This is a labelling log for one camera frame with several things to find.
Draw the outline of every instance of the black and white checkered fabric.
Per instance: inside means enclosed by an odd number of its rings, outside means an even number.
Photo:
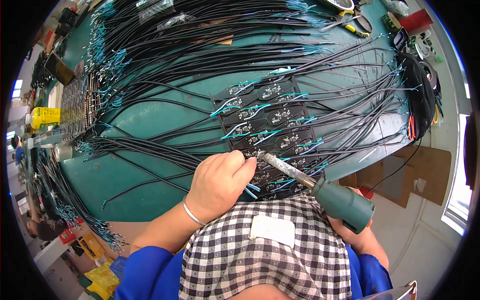
[[[294,248],[251,240],[256,215],[292,221]],[[228,299],[248,287],[273,284],[293,299],[350,299],[347,249],[322,215],[318,202],[305,194],[235,204],[188,241],[179,298]]]

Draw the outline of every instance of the black power cord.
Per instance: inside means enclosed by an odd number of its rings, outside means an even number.
[[[389,178],[390,176],[392,176],[393,174],[397,173],[398,171],[400,171],[407,163],[408,161],[410,161],[412,159],[412,157],[415,155],[415,153],[418,151],[418,149],[420,148],[420,144],[421,144],[421,138],[420,138],[420,141],[419,141],[419,145],[417,146],[417,149],[415,149],[415,151],[413,152],[413,154],[406,160],[406,162],[397,169],[397,171],[393,172],[392,174],[388,175],[387,177],[383,178],[379,183],[375,184],[374,187],[372,187],[368,193],[365,194],[368,195],[371,191],[373,191],[373,189],[375,189],[380,183],[382,183],[385,179]]]

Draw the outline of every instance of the metal soldering iron barrel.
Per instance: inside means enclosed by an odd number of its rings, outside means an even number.
[[[265,153],[264,151],[262,151],[257,155],[257,158],[262,159],[267,164],[271,165],[274,168],[277,168],[278,170],[284,172],[288,176],[292,177],[296,181],[304,184],[305,186],[311,189],[313,189],[313,187],[317,183],[317,181],[312,177],[292,167],[291,165],[287,164],[283,160],[276,158],[274,155],[271,155],[270,153]]]

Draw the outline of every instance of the yellow bottle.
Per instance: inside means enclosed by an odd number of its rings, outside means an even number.
[[[60,125],[60,108],[37,107],[25,115],[25,124],[30,124],[33,129]]]

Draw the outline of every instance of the black bag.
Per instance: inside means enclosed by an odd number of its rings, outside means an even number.
[[[423,137],[430,128],[435,115],[435,94],[427,78],[427,73],[415,57],[409,53],[398,53],[396,61],[404,70],[405,87],[416,88],[408,92],[410,115],[415,120],[415,139]]]

